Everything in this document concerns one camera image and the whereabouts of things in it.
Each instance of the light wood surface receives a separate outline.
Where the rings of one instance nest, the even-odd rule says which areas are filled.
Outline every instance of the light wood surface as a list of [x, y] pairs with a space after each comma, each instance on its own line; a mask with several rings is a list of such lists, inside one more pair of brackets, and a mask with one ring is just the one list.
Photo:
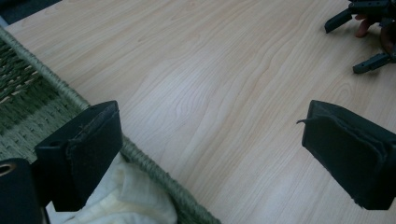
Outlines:
[[395, 223], [361, 209], [301, 146], [309, 102], [396, 133], [396, 65], [347, 0], [62, 1], [7, 29], [90, 103], [117, 100], [124, 133], [223, 223]]

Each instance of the green woven mat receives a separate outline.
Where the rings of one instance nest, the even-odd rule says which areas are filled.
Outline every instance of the green woven mat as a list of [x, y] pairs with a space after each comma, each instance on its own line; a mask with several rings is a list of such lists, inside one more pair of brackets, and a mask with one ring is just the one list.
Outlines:
[[[34, 161], [34, 146], [88, 106], [87, 101], [0, 28], [0, 160]], [[121, 153], [169, 193], [178, 223], [219, 223], [126, 137]]]

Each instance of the white fabric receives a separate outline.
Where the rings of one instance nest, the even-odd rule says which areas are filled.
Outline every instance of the white fabric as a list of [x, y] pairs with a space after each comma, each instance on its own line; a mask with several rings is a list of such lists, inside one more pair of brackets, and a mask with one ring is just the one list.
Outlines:
[[169, 196], [120, 154], [80, 211], [58, 213], [52, 203], [47, 211], [53, 224], [177, 222]]

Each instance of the table surface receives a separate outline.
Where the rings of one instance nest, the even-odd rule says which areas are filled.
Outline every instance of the table surface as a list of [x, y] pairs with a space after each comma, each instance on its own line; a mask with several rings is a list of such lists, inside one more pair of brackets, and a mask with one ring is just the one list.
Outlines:
[[395, 223], [301, 145], [311, 100], [396, 132], [396, 65], [354, 75], [379, 28], [323, 24], [347, 0], [69, 0], [7, 29], [223, 223]]

